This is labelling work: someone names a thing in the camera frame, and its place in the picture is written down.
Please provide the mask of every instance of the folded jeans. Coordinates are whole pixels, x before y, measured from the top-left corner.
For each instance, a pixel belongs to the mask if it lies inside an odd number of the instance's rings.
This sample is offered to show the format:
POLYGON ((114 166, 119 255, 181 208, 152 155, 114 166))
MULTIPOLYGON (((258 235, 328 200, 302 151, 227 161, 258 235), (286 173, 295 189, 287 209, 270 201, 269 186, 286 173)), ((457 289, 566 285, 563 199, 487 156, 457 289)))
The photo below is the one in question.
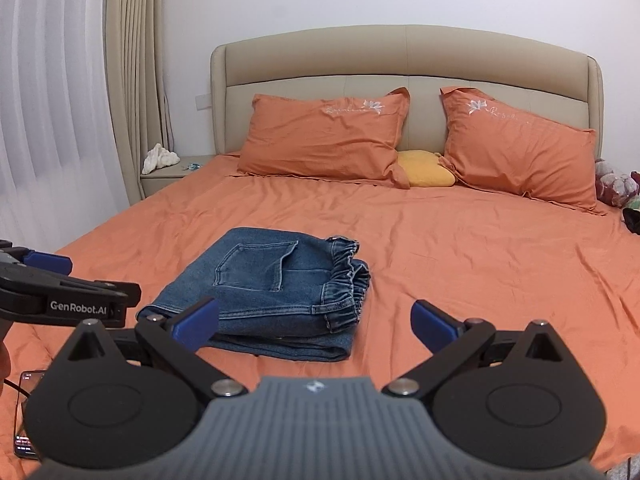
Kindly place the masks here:
POLYGON ((339 361, 351 352, 369 286, 358 243, 335 236, 235 228, 138 315, 174 316, 211 296, 220 301, 211 346, 305 361, 339 361))

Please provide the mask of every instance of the blue gripper pad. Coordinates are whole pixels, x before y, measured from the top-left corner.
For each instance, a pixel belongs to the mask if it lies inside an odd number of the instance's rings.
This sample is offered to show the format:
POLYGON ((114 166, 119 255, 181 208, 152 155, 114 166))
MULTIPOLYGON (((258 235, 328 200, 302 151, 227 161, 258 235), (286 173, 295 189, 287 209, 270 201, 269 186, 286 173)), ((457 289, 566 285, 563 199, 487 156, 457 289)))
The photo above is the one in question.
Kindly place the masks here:
POLYGON ((29 267, 37 269, 50 270, 58 274, 68 276, 71 274, 73 263, 71 258, 60 256, 59 254, 39 253, 38 251, 29 252, 22 262, 29 267))
POLYGON ((204 304, 196 304, 173 318, 170 334, 177 342, 195 352, 206 345, 209 338, 218 330, 218 300, 207 298, 204 304))
POLYGON ((434 354, 459 338, 463 327, 463 323, 426 301, 416 301, 411 307, 411 330, 434 354))

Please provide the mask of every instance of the logo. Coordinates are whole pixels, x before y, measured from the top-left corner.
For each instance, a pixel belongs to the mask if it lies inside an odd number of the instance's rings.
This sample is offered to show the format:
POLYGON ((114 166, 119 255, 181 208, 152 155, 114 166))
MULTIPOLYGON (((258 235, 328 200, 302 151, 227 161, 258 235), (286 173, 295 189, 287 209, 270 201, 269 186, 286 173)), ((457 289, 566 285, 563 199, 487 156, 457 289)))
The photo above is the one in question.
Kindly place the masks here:
POLYGON ((78 314, 95 314, 97 316, 107 315, 107 307, 105 306, 85 306, 84 304, 58 303, 57 301, 52 301, 49 306, 52 310, 60 312, 77 312, 78 314))
POLYGON ((305 388, 313 394, 318 394, 326 388, 326 385, 318 380, 314 380, 305 384, 305 388))
POLYGON ((486 108, 486 101, 481 101, 480 99, 478 101, 471 100, 467 106, 469 107, 469 115, 471 115, 473 112, 486 108))

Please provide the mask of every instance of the gray gripper base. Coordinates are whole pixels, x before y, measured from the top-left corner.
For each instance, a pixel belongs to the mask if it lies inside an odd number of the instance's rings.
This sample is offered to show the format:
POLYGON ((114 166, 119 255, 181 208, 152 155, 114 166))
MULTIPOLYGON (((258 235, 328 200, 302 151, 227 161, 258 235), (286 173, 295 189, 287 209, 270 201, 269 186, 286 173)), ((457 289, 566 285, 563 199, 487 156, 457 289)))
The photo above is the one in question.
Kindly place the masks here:
POLYGON ((369 378, 264 378, 252 394, 210 403, 184 441, 149 462, 109 471, 45 462, 31 476, 31 480, 603 478, 587 460, 539 472, 476 460, 441 436, 420 402, 384 396, 369 378))

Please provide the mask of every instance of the beige curtain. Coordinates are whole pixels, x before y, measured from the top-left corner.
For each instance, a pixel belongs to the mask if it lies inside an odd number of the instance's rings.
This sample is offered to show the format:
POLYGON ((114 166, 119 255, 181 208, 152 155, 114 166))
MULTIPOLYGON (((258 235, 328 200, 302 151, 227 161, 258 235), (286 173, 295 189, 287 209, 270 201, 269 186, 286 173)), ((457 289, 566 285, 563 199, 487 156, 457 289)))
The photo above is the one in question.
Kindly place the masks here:
POLYGON ((106 69, 111 120, 129 202, 145 197, 146 152, 173 149, 162 81, 162 0, 106 0, 106 69))

